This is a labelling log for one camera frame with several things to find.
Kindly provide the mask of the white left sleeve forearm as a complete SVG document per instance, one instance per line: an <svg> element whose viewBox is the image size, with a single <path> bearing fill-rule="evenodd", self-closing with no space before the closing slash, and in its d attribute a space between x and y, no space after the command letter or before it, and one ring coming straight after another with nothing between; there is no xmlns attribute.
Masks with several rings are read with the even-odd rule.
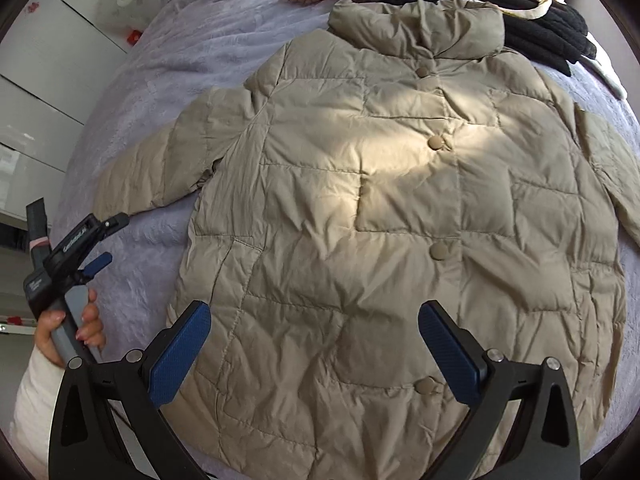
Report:
<svg viewBox="0 0 640 480"><path fill-rule="evenodd" d="M52 418L64 370L37 348L17 390L9 441L35 479L47 479Z"/></svg>

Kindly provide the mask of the person's left hand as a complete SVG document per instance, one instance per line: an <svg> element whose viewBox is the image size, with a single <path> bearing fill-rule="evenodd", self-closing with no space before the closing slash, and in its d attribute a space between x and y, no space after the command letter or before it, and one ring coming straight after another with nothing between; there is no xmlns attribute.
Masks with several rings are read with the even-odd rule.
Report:
<svg viewBox="0 0 640 480"><path fill-rule="evenodd" d="M75 335L75 339L80 341L85 347L101 353L106 344L106 337L103 333L104 325L100 319L100 311L96 305L98 294L89 288L85 293L87 304L81 312L81 324ZM53 365L64 367L66 362L58 354L52 334L57 330L63 321L65 314L61 311L46 311L40 314L35 330L35 347Z"/></svg>

